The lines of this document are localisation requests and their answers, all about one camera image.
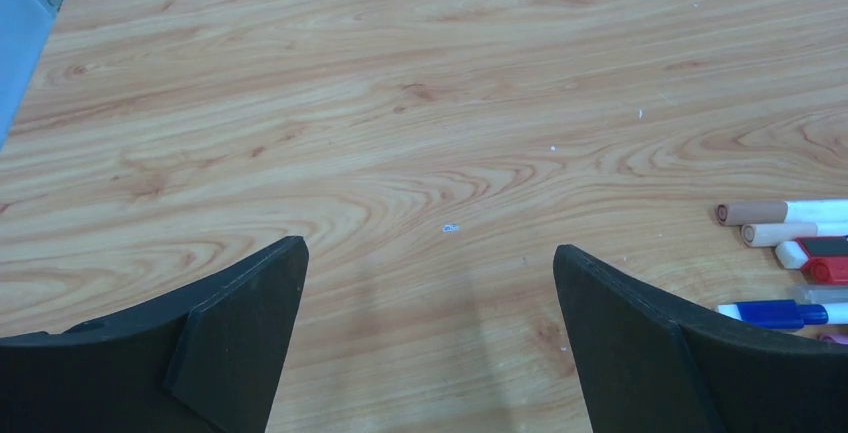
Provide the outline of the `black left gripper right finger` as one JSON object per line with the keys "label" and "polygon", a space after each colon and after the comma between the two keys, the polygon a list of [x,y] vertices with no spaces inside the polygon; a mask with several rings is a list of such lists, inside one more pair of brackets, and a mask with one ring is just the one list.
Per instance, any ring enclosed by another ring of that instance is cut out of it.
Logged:
{"label": "black left gripper right finger", "polygon": [[844,346],[744,323],[573,245],[553,276],[596,432],[843,432]]}

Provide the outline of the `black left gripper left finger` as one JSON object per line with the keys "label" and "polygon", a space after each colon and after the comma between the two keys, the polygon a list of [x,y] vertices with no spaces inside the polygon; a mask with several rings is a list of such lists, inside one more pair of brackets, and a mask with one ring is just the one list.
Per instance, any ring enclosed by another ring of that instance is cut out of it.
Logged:
{"label": "black left gripper left finger", "polygon": [[3,338],[2,430],[264,431],[308,261],[286,237],[62,333]]}

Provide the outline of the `blue capped thin pen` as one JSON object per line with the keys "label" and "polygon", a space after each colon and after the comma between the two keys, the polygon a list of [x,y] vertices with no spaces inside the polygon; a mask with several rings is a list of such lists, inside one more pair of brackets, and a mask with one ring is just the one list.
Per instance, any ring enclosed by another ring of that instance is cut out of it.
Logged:
{"label": "blue capped thin pen", "polygon": [[782,331],[847,324],[846,302],[800,304],[791,299],[760,300],[720,304],[715,311],[738,321]]}

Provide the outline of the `beige capped white marker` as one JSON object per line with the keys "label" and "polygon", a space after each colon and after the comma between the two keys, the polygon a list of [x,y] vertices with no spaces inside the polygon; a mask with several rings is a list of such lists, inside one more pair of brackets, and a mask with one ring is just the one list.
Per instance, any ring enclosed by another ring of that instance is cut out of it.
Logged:
{"label": "beige capped white marker", "polygon": [[846,236],[846,222],[797,222],[745,224],[740,228],[743,242],[754,248],[775,247],[796,238]]}

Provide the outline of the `red capped white marker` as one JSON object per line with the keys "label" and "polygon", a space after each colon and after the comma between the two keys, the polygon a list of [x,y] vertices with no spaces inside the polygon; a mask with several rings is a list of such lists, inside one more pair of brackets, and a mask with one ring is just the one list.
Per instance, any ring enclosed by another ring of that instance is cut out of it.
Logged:
{"label": "red capped white marker", "polygon": [[781,242],[775,248],[779,263],[798,270],[821,284],[847,283],[847,237],[802,237]]}

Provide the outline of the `brown capped white marker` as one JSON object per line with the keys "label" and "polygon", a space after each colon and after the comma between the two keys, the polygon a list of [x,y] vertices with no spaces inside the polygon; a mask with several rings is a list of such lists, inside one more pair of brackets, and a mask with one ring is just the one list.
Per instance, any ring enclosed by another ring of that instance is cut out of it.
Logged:
{"label": "brown capped white marker", "polygon": [[724,226],[760,223],[846,222],[846,199],[781,200],[725,203],[716,207]]}

